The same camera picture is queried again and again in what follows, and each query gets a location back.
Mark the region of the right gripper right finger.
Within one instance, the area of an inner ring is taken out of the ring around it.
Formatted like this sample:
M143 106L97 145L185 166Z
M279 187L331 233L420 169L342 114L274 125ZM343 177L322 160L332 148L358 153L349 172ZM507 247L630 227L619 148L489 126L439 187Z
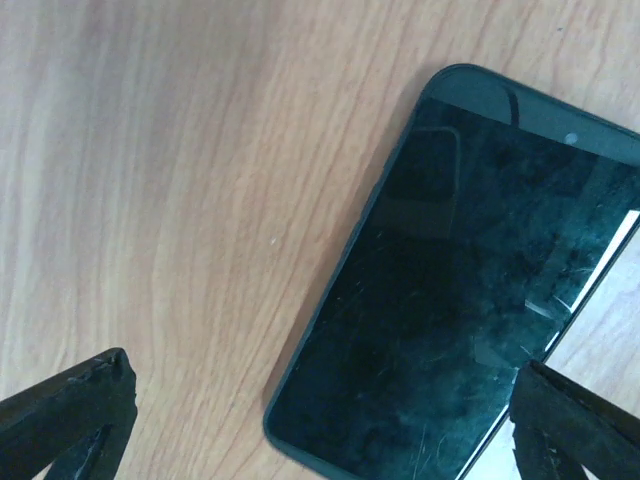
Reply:
M639 477L639 419L543 363L519 370L509 417L523 479Z

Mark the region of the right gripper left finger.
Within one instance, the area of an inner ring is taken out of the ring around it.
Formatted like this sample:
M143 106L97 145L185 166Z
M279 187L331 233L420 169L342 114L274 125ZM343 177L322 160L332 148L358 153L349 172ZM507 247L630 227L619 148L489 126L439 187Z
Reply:
M108 349L1 402L1 477L113 479L136 417L136 374Z

